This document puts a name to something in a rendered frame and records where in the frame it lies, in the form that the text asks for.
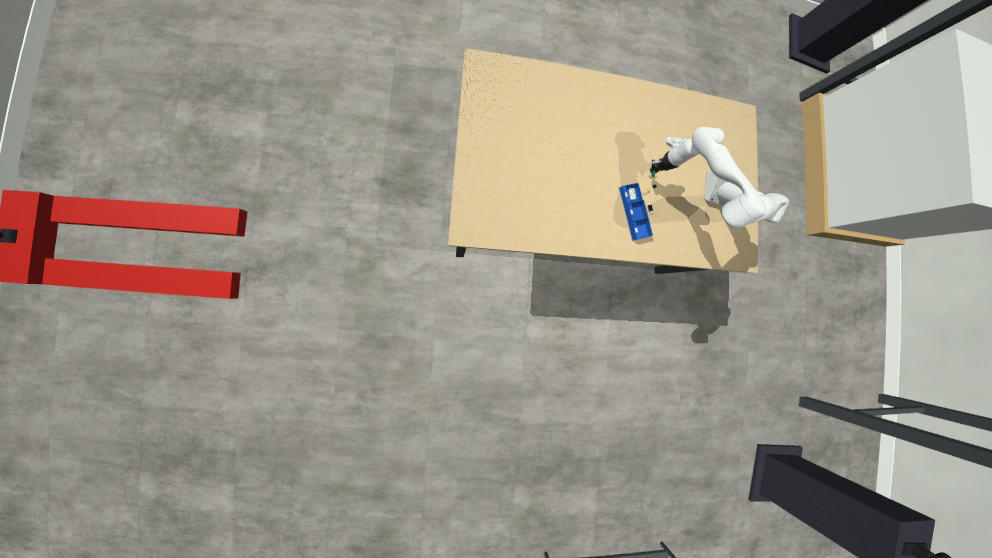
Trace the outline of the blue three-compartment bin rack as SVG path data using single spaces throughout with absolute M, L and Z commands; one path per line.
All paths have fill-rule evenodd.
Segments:
M 634 188 L 636 199 L 630 200 L 629 189 L 632 188 Z M 642 198 L 639 183 L 624 185 L 620 187 L 619 190 L 624 205 L 632 241 L 652 236 L 653 233 L 652 233 L 645 201 Z M 644 219 L 640 220 L 642 218 Z

